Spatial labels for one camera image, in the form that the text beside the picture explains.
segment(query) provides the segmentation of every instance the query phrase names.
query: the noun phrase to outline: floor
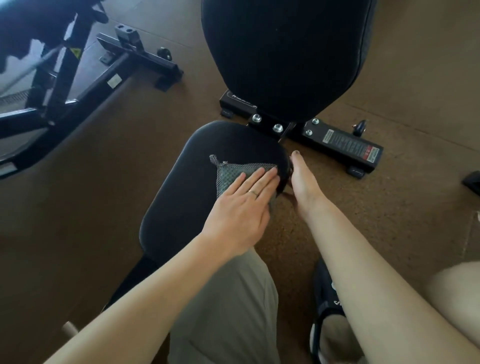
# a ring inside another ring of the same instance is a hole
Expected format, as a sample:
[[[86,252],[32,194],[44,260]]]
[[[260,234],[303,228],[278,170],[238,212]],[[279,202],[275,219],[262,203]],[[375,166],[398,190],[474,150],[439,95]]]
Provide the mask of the floor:
[[[143,214],[183,145],[219,119],[225,85],[200,24],[200,0],[106,0],[113,34],[140,29],[148,51],[171,50],[185,71],[163,93],[140,70],[34,167],[0,181],[0,347],[8,363],[41,363],[83,327],[140,258]],[[422,292],[436,271],[480,258],[480,199],[460,184],[480,166],[480,3],[380,0],[364,69],[320,117],[385,147],[361,181],[294,142],[325,194],[397,271]],[[73,94],[96,76],[91,37]],[[284,363],[310,363],[312,271],[319,258],[305,224],[280,200],[257,251],[279,294]]]

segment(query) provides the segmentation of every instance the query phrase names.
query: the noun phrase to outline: gold ring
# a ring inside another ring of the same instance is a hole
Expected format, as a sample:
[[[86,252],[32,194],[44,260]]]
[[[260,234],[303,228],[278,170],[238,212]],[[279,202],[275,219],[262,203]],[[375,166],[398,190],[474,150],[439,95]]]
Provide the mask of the gold ring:
[[[251,192],[251,193],[253,193],[253,194],[255,195],[255,198],[257,198],[257,197],[258,197],[258,193],[257,193],[257,192],[255,192],[255,191],[252,191],[252,190],[248,190],[248,192]]]

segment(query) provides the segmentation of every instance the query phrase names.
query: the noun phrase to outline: white sticker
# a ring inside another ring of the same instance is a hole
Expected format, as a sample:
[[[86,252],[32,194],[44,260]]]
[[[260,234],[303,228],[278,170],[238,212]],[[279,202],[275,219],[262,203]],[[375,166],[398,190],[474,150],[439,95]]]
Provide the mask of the white sticker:
[[[332,139],[332,135],[333,135],[333,130],[332,130],[332,129],[328,129],[328,132],[327,132],[327,134],[325,134],[325,137],[324,137],[324,139],[322,140],[322,142],[324,142],[325,144],[328,144],[328,142],[330,141],[330,139]]]
[[[15,165],[12,162],[2,164],[0,166],[0,176],[3,176],[4,174],[7,174],[7,173],[15,172],[16,170],[17,170],[17,167],[15,167]]]
[[[110,78],[109,81],[107,81],[107,84],[111,87],[111,88],[115,88],[119,85],[119,83],[122,81],[121,77],[118,75],[118,73],[116,73],[112,78]]]
[[[375,148],[374,146],[372,147],[372,150],[370,151],[370,154],[368,155],[367,161],[368,162],[375,162],[375,159],[377,158],[377,154],[380,151],[380,149]]]

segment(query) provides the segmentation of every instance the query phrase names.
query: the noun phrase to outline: person's left arm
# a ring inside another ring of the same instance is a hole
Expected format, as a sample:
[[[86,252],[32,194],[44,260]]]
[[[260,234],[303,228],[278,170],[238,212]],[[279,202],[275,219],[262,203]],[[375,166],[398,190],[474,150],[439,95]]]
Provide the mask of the person's left arm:
[[[222,265],[262,237],[279,177],[276,169],[260,168],[244,180],[242,173],[219,197],[197,237],[46,363],[150,363],[190,299]]]

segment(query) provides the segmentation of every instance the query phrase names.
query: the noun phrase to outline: yellow warning sticker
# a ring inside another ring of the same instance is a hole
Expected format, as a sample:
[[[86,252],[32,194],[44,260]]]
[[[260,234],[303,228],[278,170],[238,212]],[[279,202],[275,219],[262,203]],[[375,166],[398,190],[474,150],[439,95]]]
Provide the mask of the yellow warning sticker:
[[[70,48],[70,50],[72,51],[75,57],[80,59],[80,57],[82,56],[82,50],[80,48]]]

